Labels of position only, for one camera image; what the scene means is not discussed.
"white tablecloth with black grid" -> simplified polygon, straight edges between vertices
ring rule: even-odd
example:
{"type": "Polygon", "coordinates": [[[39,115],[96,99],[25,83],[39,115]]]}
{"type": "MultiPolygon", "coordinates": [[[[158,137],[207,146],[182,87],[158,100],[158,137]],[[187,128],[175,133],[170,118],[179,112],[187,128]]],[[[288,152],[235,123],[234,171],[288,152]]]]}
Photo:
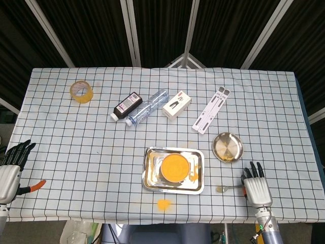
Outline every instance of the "white tablecloth with black grid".
{"type": "Polygon", "coordinates": [[[284,222],[325,221],[325,196],[292,72],[235,69],[72,68],[34,69],[10,147],[31,139],[21,185],[46,179],[37,192],[18,196],[10,221],[83,219],[123,224],[253,223],[255,209],[242,190],[220,194],[217,185],[238,185],[249,161],[260,161],[273,196],[272,211],[284,222]],[[70,86],[87,81],[93,99],[79,104],[70,86]],[[205,135],[191,126],[216,90],[230,97],[205,135]],[[174,121],[161,110],[136,127],[109,114],[131,92],[147,100],[159,89],[170,98],[183,90],[192,103],[174,121]],[[222,163],[211,143],[221,132],[243,141],[240,161],[222,163]],[[185,147],[205,156],[200,195],[151,192],[142,187],[150,146],[185,147]],[[171,205],[159,211],[157,201],[171,205]]]}

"masking tape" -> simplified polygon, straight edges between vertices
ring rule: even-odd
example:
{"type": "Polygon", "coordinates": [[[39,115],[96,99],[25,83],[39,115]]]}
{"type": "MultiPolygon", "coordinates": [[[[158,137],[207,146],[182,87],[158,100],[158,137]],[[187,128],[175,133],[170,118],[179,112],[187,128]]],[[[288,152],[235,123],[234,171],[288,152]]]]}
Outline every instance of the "masking tape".
{"type": "Polygon", "coordinates": [[[78,80],[73,83],[70,87],[70,94],[78,103],[88,103],[93,97],[93,91],[90,85],[84,80],[78,80]],[[78,96],[77,92],[81,89],[86,89],[87,92],[82,96],[78,96]]]}

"dark brown bottle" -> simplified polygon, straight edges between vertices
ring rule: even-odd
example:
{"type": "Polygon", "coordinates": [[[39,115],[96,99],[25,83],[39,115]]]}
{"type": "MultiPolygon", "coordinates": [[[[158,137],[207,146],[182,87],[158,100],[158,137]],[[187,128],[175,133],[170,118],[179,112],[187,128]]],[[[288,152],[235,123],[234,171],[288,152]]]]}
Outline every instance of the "dark brown bottle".
{"type": "Polygon", "coordinates": [[[142,98],[137,93],[133,92],[114,108],[114,112],[111,113],[111,117],[115,121],[118,121],[120,118],[125,118],[141,103],[142,98]]]}

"robotic arm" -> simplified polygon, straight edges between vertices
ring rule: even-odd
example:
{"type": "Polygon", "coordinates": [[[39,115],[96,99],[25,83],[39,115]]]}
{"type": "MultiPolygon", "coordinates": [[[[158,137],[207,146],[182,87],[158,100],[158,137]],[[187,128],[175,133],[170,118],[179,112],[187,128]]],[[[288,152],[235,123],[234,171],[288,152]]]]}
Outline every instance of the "robotic arm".
{"type": "Polygon", "coordinates": [[[245,168],[241,181],[245,186],[247,200],[257,209],[255,216],[260,227],[260,231],[250,241],[256,243],[256,239],[262,234],[265,244],[283,244],[278,223],[270,209],[272,196],[261,164],[257,162],[258,172],[253,162],[250,162],[250,165],[252,174],[248,168],[245,168]]]}
{"type": "Polygon", "coordinates": [[[41,188],[45,180],[40,181],[32,187],[20,187],[21,172],[27,162],[30,151],[35,147],[30,140],[20,143],[9,149],[0,162],[0,237],[4,230],[9,209],[7,204],[15,200],[17,195],[23,195],[41,188]]]}

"plastic water bottle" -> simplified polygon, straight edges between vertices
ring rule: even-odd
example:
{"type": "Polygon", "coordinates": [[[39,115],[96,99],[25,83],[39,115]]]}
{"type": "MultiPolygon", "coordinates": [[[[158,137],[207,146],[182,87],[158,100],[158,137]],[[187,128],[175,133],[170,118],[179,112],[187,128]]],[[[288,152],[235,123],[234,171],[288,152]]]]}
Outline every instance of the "plastic water bottle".
{"type": "Polygon", "coordinates": [[[151,96],[147,102],[143,102],[128,115],[125,121],[128,126],[137,125],[146,117],[148,117],[155,109],[163,106],[168,102],[168,93],[166,90],[159,90],[155,95],[151,96]]]}

